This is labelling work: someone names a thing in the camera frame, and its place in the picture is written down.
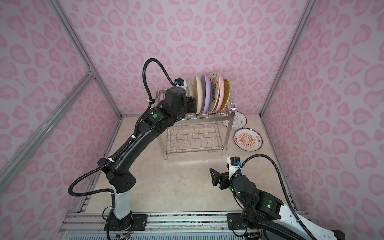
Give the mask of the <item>cream plain plate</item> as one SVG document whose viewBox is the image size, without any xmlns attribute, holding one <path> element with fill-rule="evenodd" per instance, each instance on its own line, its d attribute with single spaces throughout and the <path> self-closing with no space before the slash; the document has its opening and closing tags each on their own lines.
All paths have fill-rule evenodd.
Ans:
<svg viewBox="0 0 384 240">
<path fill-rule="evenodd" d="M 197 104 L 196 114 L 200 114 L 203 107 L 203 87 L 199 76 L 194 77 L 194 97 Z"/>
</svg>

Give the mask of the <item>purple shell-shaped plate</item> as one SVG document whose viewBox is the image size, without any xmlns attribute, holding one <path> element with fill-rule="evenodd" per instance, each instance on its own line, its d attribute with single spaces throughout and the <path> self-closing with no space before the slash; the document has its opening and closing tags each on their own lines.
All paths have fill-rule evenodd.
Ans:
<svg viewBox="0 0 384 240">
<path fill-rule="evenodd" d="M 207 114 L 210 106 L 210 96 L 211 96 L 211 80 L 209 76 L 202 75 L 201 83 L 203 88 L 203 104 L 202 104 L 202 114 Z"/>
</svg>

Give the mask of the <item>white star cartoon plate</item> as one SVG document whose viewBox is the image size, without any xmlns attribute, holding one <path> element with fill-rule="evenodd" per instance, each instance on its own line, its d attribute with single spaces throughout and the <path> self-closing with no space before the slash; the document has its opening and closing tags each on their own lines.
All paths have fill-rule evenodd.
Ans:
<svg viewBox="0 0 384 240">
<path fill-rule="evenodd" d="M 211 83 L 211 93 L 210 93 L 210 105 L 208 108 L 208 114 L 212 114 L 217 105 L 217 101 L 220 94 L 220 75 L 217 71 L 212 71 L 209 75 Z"/>
</svg>

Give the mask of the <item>pink bear plate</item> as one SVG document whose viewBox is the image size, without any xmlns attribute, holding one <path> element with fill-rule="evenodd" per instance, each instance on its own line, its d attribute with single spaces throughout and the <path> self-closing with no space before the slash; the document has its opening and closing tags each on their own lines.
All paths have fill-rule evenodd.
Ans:
<svg viewBox="0 0 384 240">
<path fill-rule="evenodd" d="M 216 105 L 216 108 L 214 110 L 215 113 L 218 113 L 221 106 L 222 106 L 222 103 L 223 103 L 223 100 L 224 100 L 224 94 L 225 94 L 225 83 L 224 83 L 224 79 L 222 77 L 220 77 L 220 92 L 219 92 L 219 96 L 218 96 L 218 101 L 217 101 L 217 105 Z"/>
</svg>

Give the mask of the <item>yellow woven plate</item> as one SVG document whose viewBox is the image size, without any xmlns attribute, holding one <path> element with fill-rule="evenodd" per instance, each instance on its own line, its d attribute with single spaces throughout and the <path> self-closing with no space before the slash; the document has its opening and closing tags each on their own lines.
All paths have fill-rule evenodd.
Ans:
<svg viewBox="0 0 384 240">
<path fill-rule="evenodd" d="M 230 94 L 231 94 L 231 85 L 230 85 L 230 82 L 229 80 L 227 79 L 224 79 L 224 97 L 223 97 L 223 102 L 222 102 L 222 105 L 218 111 L 218 113 L 223 113 L 227 104 L 228 104 L 228 101 L 229 101 L 229 98 L 230 98 Z"/>
</svg>

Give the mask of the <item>white plate orange sunburst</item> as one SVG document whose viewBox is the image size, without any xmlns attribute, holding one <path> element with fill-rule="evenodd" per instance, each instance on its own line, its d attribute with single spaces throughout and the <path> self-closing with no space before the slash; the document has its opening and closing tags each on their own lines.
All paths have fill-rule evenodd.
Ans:
<svg viewBox="0 0 384 240">
<path fill-rule="evenodd" d="M 234 133 L 234 142 L 247 152 L 258 151 L 263 146 L 262 136 L 253 129 L 242 128 Z"/>
</svg>

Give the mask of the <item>white plate black rim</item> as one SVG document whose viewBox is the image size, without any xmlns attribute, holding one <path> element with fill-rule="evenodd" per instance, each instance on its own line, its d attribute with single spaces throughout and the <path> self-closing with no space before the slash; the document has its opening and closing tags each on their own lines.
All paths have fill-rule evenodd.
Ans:
<svg viewBox="0 0 384 240">
<path fill-rule="evenodd" d="M 222 117 L 227 117 L 230 113 L 223 113 Z M 229 120 L 222 121 L 222 124 L 225 127 L 228 127 L 229 126 Z M 246 116 L 244 114 L 242 114 L 241 112 L 236 112 L 235 117 L 234 117 L 234 121 L 232 124 L 232 129 L 234 129 L 234 130 L 242 129 L 246 126 L 246 124 L 247 124 Z"/>
</svg>

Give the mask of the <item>orange woven plate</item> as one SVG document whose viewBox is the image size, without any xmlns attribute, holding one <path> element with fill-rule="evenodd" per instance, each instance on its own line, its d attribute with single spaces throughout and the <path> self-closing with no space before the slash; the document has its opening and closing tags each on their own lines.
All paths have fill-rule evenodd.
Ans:
<svg viewBox="0 0 384 240">
<path fill-rule="evenodd" d="M 194 98 L 194 86 L 191 80 L 187 80 L 187 93 L 189 98 Z"/>
</svg>

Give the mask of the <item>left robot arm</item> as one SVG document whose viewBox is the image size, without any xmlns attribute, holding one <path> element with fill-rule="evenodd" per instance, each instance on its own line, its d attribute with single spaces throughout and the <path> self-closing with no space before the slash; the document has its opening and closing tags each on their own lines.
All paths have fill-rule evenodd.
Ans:
<svg viewBox="0 0 384 240">
<path fill-rule="evenodd" d="M 111 157 L 101 158 L 98 166 L 103 167 L 113 196 L 112 216 L 126 221 L 132 214 L 130 208 L 131 189 L 136 178 L 130 173 L 130 167 L 147 146 L 159 137 L 167 128 L 182 120 L 186 114 L 196 109 L 193 98 L 187 97 L 184 87 L 171 87 L 166 90 L 165 98 L 155 107 L 147 110 L 135 132 Z"/>
</svg>

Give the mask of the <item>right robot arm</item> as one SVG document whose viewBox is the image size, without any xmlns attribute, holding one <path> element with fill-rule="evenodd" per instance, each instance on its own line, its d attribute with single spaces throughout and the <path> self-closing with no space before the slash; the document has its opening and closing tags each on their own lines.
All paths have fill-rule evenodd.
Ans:
<svg viewBox="0 0 384 240">
<path fill-rule="evenodd" d="M 230 174 L 219 173 L 210 168 L 213 186 L 229 189 L 243 206 L 240 220 L 234 222 L 247 229 L 261 229 L 285 240 L 344 240 L 344 232 L 327 230 L 300 216 L 287 204 L 270 193 L 259 190 L 245 175 L 232 180 Z"/>
</svg>

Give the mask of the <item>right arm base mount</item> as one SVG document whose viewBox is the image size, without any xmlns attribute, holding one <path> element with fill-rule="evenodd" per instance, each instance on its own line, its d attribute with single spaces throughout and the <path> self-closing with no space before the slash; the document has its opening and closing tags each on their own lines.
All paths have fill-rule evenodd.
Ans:
<svg viewBox="0 0 384 240">
<path fill-rule="evenodd" d="M 229 230 L 256 230 L 269 222 L 267 218 L 256 212 L 241 212 L 227 214 Z"/>
</svg>

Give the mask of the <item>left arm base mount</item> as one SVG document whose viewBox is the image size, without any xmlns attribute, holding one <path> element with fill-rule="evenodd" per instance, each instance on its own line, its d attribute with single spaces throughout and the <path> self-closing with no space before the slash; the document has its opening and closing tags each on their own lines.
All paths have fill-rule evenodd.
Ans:
<svg viewBox="0 0 384 240">
<path fill-rule="evenodd" d="M 109 213 L 104 231 L 144 231 L 147 225 L 148 215 L 129 213 L 119 220 L 113 212 Z"/>
</svg>

